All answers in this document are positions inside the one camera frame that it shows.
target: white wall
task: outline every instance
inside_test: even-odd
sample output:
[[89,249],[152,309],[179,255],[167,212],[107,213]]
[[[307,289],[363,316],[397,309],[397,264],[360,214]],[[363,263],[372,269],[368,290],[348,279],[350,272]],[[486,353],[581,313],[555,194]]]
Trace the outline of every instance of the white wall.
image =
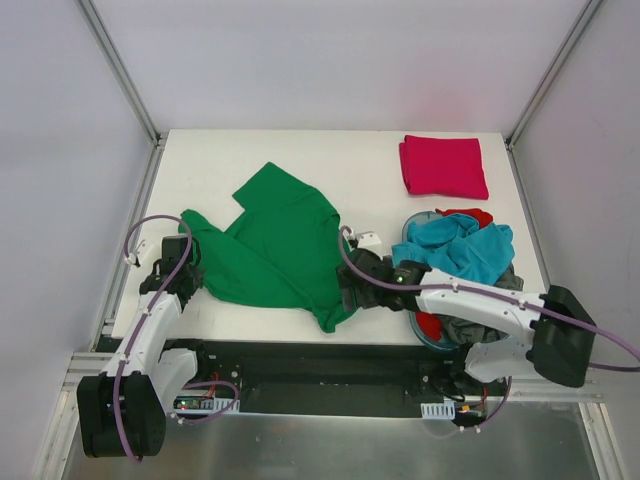
[[150,144],[71,0],[0,2],[0,478],[86,348]]
[[508,133],[585,0],[96,0],[160,130]]
[[[640,2],[609,1],[516,145],[551,280],[640,346]],[[598,340],[598,360],[633,364]],[[638,374],[603,373],[630,478]]]

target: green cloth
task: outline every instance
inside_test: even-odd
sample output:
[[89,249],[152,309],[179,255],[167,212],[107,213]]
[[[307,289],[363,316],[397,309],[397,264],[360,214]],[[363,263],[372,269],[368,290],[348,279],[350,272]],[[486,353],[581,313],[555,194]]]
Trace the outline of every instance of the green cloth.
[[223,301],[303,308],[335,332],[342,307],[336,267],[340,215],[317,189],[267,163],[233,194],[245,211],[226,232],[182,213],[200,243],[204,286]]

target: turquoise cloth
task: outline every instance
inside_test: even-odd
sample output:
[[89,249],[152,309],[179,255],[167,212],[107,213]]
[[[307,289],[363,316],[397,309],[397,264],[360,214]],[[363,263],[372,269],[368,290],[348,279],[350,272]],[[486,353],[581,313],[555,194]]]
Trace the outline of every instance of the turquoise cloth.
[[495,284],[515,252],[508,225],[480,228],[469,215],[456,213],[424,225],[409,224],[407,241],[392,248],[393,264],[426,263],[443,272],[486,285]]

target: gray floor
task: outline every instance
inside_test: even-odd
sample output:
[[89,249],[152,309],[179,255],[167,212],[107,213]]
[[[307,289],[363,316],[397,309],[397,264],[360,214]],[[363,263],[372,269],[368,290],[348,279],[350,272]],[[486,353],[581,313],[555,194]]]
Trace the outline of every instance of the gray floor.
[[76,434],[71,479],[596,479],[577,405],[510,403],[480,434],[430,437],[450,423],[237,415],[197,427],[169,422],[141,465],[88,459]]

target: red cloth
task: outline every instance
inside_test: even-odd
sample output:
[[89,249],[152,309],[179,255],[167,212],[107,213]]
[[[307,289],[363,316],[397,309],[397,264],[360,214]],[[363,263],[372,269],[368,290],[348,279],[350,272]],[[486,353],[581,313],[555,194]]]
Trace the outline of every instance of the red cloth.
[[402,178],[411,195],[447,195],[486,200],[489,190],[477,138],[407,135],[400,144]]
[[440,210],[436,208],[436,212],[438,212],[443,217],[448,217],[449,215],[453,215],[454,213],[462,213],[463,215],[469,215],[470,217],[478,220],[478,224],[480,228],[484,228],[493,222],[493,215],[489,212],[485,212],[484,210],[480,210],[479,208],[467,208],[467,209],[452,209],[452,210]]
[[440,341],[442,338],[442,322],[438,317],[431,313],[417,312],[416,322],[418,322],[420,330],[427,337],[436,342]]

